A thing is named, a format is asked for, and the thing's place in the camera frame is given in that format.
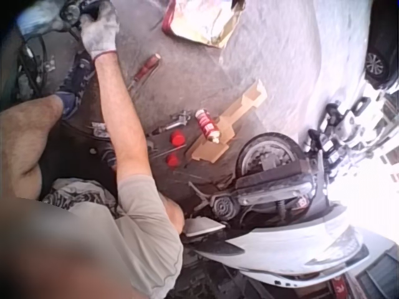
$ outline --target rim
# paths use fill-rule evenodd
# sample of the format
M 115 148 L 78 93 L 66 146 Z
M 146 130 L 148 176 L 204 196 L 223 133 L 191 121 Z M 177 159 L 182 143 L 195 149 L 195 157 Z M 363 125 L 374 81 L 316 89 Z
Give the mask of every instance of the rim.
M 384 64 L 378 55 L 367 53 L 366 69 L 369 73 L 379 76 L 384 73 Z
M 242 174 L 255 169 L 271 169 L 296 160 L 293 152 L 285 145 L 276 141 L 263 141 L 253 146 L 243 159 Z

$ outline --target headlight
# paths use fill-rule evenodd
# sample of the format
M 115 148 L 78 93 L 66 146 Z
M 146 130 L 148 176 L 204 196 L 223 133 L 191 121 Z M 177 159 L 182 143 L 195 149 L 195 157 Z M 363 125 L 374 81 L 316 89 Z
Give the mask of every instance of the headlight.
M 355 255 L 361 248 L 356 230 L 349 227 L 329 248 L 306 265 L 324 265 L 339 262 Z

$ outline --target knee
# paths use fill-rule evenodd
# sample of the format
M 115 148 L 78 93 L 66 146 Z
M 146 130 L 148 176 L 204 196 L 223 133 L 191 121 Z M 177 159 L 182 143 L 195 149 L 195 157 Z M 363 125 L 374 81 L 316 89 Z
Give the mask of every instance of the knee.
M 183 231 L 183 227 L 185 226 L 185 216 L 181 207 L 172 201 L 171 199 L 161 196 L 163 204 L 166 209 L 166 213 L 168 214 L 169 220 L 172 225 L 175 227 L 177 232 L 181 234 Z

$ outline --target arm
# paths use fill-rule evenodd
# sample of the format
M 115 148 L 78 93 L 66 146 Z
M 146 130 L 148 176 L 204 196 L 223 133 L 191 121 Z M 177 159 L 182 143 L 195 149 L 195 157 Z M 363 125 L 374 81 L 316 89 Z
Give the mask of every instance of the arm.
M 96 21 L 88 15 L 80 21 L 83 43 L 95 61 L 102 114 L 117 157 L 118 182 L 134 174 L 151 176 L 145 134 L 118 64 L 115 10 L 110 2 L 103 1 Z
M 102 114 L 117 156 L 118 182 L 133 175 L 151 176 L 144 131 L 123 81 L 118 57 L 103 54 L 95 60 Z

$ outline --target gray glove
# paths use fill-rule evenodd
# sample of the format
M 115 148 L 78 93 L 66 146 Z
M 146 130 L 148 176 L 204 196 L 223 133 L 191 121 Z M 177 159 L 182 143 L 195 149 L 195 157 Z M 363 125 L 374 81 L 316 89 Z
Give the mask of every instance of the gray glove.
M 93 60 L 104 53 L 116 52 L 115 38 L 119 32 L 119 22 L 110 1 L 102 1 L 96 21 L 84 14 L 80 22 L 83 45 Z

